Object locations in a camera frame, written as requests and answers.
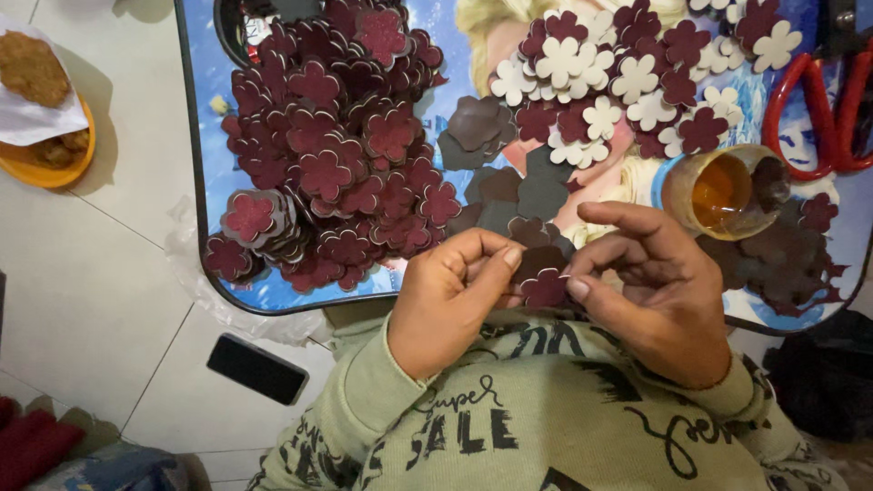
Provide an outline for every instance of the amber liquid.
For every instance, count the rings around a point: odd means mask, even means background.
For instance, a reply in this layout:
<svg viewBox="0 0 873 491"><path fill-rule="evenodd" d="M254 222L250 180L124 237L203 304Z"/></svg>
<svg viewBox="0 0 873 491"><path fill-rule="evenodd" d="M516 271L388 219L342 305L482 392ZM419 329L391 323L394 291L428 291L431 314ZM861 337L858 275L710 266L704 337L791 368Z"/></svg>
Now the amber liquid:
<svg viewBox="0 0 873 491"><path fill-rule="evenodd" d="M736 157L716 157L694 183L691 206L698 222L710 230L724 233L726 224L749 204L752 177Z"/></svg>

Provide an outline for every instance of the orange bowl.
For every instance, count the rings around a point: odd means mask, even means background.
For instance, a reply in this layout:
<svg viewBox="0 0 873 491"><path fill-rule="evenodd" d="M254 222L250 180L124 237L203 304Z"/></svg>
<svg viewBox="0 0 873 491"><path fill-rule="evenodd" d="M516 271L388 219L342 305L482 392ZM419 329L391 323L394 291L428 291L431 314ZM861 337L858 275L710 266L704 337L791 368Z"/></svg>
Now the orange bowl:
<svg viewBox="0 0 873 491"><path fill-rule="evenodd" d="M85 111L85 117L88 119L88 132L90 133L88 150L82 158L63 169L49 169L36 163L37 158L29 148L0 142L0 168L9 172L11 176L22 183L40 188L58 188L78 179L91 163L94 156L94 144L97 141L91 109L81 95L79 101L82 103L82 110Z"/></svg>

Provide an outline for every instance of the sleeve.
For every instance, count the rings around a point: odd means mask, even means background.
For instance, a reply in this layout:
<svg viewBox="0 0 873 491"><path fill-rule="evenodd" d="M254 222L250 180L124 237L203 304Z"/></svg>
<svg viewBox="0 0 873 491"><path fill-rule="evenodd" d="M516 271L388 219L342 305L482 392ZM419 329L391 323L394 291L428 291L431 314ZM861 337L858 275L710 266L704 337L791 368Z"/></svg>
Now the sleeve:
<svg viewBox="0 0 873 491"><path fill-rule="evenodd" d="M836 471L815 460L809 443L776 404L764 372L748 356L734 354L725 379L703 391L682 389L639 371L650 384L708 411L760 463L773 491L849 491Z"/></svg>
<svg viewBox="0 0 873 491"><path fill-rule="evenodd" d="M427 390L411 379L388 350L388 318L378 335L350 348L324 391L278 436L248 489L349 488L370 448Z"/></svg>

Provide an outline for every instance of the red cloth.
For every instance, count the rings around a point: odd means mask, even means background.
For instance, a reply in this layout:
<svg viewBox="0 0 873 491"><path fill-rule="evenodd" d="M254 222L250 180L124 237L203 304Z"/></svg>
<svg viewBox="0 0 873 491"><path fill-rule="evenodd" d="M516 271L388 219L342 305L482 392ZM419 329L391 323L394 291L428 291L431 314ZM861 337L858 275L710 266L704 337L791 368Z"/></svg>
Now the red cloth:
<svg viewBox="0 0 873 491"><path fill-rule="evenodd" d="M6 403L0 399L0 420ZM0 491L15 491L52 470L82 438L76 426L36 410L0 430Z"/></svg>

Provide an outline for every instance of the hand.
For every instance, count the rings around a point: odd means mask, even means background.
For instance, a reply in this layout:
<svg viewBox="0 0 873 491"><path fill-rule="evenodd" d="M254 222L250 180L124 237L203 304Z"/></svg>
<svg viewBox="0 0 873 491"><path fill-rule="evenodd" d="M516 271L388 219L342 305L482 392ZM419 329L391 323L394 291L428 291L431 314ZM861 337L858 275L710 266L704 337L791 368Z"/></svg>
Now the hand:
<svg viewBox="0 0 873 491"><path fill-rule="evenodd" d="M511 278L523 249L473 228L409 260L388 322L388 348L407 375L420 380L452 365L493 308L521 303Z"/></svg>
<svg viewBox="0 0 873 491"><path fill-rule="evenodd" d="M721 271L663 211L617 202L580 204L579 217L615 225L567 267L567 291L622 339L636 359L688 389L720 382L731 365ZM614 269L623 296L598 278Z"/></svg>

